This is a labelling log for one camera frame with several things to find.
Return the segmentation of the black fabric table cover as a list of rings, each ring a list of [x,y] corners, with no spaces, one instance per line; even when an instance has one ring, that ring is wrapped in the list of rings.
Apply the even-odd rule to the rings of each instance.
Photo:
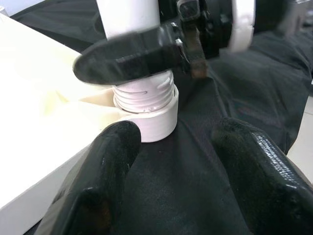
[[[205,78],[173,69],[178,123],[161,141],[141,139],[112,235],[253,235],[212,130],[233,118],[263,130],[288,153],[313,80],[313,0],[302,1],[305,20],[295,33],[260,32],[244,51],[220,49],[207,60]],[[80,53],[107,38],[96,0],[46,0],[12,18]]]

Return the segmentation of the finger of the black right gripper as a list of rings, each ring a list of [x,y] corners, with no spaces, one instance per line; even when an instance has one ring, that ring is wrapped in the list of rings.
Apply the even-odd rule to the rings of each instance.
[[[183,36],[177,24],[163,24],[101,40],[85,49],[73,63],[80,81],[119,85],[173,69],[184,62]]]

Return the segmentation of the white plastic table leg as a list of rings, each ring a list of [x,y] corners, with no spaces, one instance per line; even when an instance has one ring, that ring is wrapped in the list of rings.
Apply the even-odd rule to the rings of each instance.
[[[158,0],[96,0],[108,40],[160,25]],[[178,112],[177,88],[170,70],[113,87],[114,103],[130,113]]]

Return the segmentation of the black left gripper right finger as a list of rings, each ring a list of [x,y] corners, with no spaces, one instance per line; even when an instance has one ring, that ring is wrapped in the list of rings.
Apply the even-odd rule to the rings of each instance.
[[[313,235],[313,186],[263,130],[223,118],[212,144],[253,235]]]

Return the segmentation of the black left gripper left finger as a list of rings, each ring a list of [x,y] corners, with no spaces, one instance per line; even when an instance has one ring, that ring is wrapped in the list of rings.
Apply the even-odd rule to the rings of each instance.
[[[35,235],[112,235],[140,145],[134,122],[105,128],[64,179]]]

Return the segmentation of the white plastic children table top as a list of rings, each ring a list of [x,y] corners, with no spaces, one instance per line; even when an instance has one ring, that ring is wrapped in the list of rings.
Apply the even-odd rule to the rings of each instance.
[[[78,80],[78,52],[0,14],[0,235],[37,224],[108,125],[131,120],[143,142],[177,124],[171,71],[119,88]]]

